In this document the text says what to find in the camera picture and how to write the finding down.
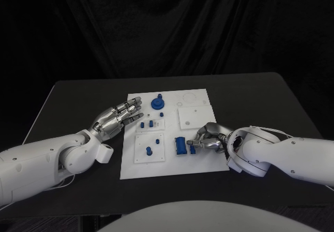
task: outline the blue object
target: blue object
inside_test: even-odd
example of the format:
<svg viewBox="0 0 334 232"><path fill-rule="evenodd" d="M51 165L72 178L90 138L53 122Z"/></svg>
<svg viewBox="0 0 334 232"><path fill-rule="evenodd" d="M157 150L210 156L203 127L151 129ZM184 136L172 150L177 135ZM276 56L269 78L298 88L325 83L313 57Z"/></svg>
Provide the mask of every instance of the blue object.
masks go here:
<svg viewBox="0 0 334 232"><path fill-rule="evenodd" d="M158 98L154 98L151 101L151 108L154 110L159 110L159 109L162 109L164 105L165 105L165 102L162 100L162 95L158 94Z"/></svg>
<svg viewBox="0 0 334 232"><path fill-rule="evenodd" d="M177 155L185 155L187 149L185 149L185 138L177 137L175 138L175 154Z"/></svg>
<svg viewBox="0 0 334 232"><path fill-rule="evenodd" d="M145 150L146 150L146 151L145 151L146 155L148 155L148 156L151 156L151 154L152 154L152 152L151 152L151 148L149 148L149 147L146 147L146 148L145 148Z"/></svg>
<svg viewBox="0 0 334 232"><path fill-rule="evenodd" d="M194 146L190 146L190 154L195 154Z"/></svg>

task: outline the white plastic panel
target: white plastic panel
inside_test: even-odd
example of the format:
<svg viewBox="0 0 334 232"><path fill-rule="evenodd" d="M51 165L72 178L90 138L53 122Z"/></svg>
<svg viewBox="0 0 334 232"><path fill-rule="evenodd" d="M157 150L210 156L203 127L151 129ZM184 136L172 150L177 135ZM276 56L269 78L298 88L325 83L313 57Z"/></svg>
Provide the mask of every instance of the white plastic panel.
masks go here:
<svg viewBox="0 0 334 232"><path fill-rule="evenodd" d="M164 129L165 129L165 121L162 119L152 119L152 127L149 127L149 120L141 120L136 122L135 132L162 131Z"/></svg>
<svg viewBox="0 0 334 232"><path fill-rule="evenodd" d="M164 134L138 134L135 135L134 163L151 163L165 161Z"/></svg>
<svg viewBox="0 0 334 232"><path fill-rule="evenodd" d="M216 122L210 105L178 108L181 130L200 129L208 122Z"/></svg>
<svg viewBox="0 0 334 232"><path fill-rule="evenodd" d="M151 108L151 100L157 98L159 93L162 95L165 106L161 110L154 110ZM119 179L227 171L229 167L226 165L226 156L224 154L216 154L213 150L197 148L195 155L191 156L187 146L187 155L175 155L174 138L184 137L185 140L190 140L194 138L197 132L197 129L181 130L178 108L210 106L207 91L204 89L193 89L168 92L135 93L129 94L126 98L132 99L138 96L141 97L142 101L141 113L144 113L144 117L141 120L149 121L162 119L165 123L165 129L159 131L136 132L136 123L131 123L125 126ZM211 119L214 119L214 115L213 111L208 111L206 118L203 118L206 121L204 124L208 121L216 122L216 120ZM136 151L135 136L139 134L154 133L162 133L164 135L165 161L134 163L134 156Z"/></svg>

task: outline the white round object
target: white round object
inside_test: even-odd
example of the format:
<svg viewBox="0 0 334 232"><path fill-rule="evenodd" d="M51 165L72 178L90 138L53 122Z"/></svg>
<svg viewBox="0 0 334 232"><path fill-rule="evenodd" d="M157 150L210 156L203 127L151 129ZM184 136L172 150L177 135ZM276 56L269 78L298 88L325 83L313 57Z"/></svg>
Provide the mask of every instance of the white round object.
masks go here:
<svg viewBox="0 0 334 232"><path fill-rule="evenodd" d="M227 202L185 201L148 207L99 232L316 232L265 210Z"/></svg>

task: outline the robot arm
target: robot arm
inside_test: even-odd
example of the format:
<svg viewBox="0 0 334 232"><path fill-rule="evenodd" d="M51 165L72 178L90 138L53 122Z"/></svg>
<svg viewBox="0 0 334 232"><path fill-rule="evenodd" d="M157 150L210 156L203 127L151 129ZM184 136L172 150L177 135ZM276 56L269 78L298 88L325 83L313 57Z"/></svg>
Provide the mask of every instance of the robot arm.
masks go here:
<svg viewBox="0 0 334 232"><path fill-rule="evenodd" d="M87 130L0 153L0 206L28 198L82 173L95 160L108 163L113 149L100 142L142 117L144 114L131 116L141 109L139 105L136 97L106 109Z"/></svg>
<svg viewBox="0 0 334 232"><path fill-rule="evenodd" d="M334 186L332 141L298 137L279 141L259 127L231 131L216 123L207 123L198 130L195 139L188 140L187 144L216 149L217 153L226 149L227 166L237 172L244 171L263 177L272 164L292 178Z"/></svg>

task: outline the cable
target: cable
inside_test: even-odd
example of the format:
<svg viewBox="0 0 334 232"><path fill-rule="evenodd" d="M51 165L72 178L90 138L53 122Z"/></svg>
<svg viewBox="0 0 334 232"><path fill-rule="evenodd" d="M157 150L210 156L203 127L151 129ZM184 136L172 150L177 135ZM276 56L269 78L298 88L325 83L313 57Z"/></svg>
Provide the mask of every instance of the cable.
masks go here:
<svg viewBox="0 0 334 232"><path fill-rule="evenodd" d="M326 187L331 191L334 191L334 189L332 189L329 186L325 185L325 187Z"/></svg>
<svg viewBox="0 0 334 232"><path fill-rule="evenodd" d="M249 127L256 128L256 129L262 129L262 130L266 130L266 131L273 131L273 132L276 132L279 134L286 135L290 138L293 137L293 136L290 136L289 134L286 134L285 132L282 132L280 130L276 130L276 129L270 129L270 128L265 128L265 127L256 127L256 126L249 126Z"/></svg>
<svg viewBox="0 0 334 232"><path fill-rule="evenodd" d="M5 206L0 209L0 211L1 211L4 208L7 208L13 203L14 203L14 202L11 202L8 205L5 205Z"/></svg>
<svg viewBox="0 0 334 232"><path fill-rule="evenodd" d="M46 189L44 191L49 191L49 190L54 190L54 189L59 189L59 188L63 188L63 187L66 187L66 186L69 186L70 185L70 183L73 182L73 180L74 180L74 174L72 175L72 180L70 180L70 182L66 184L66 185L63 185L63 186L57 186L57 187L53 187L53 188L49 188L49 189Z"/></svg>

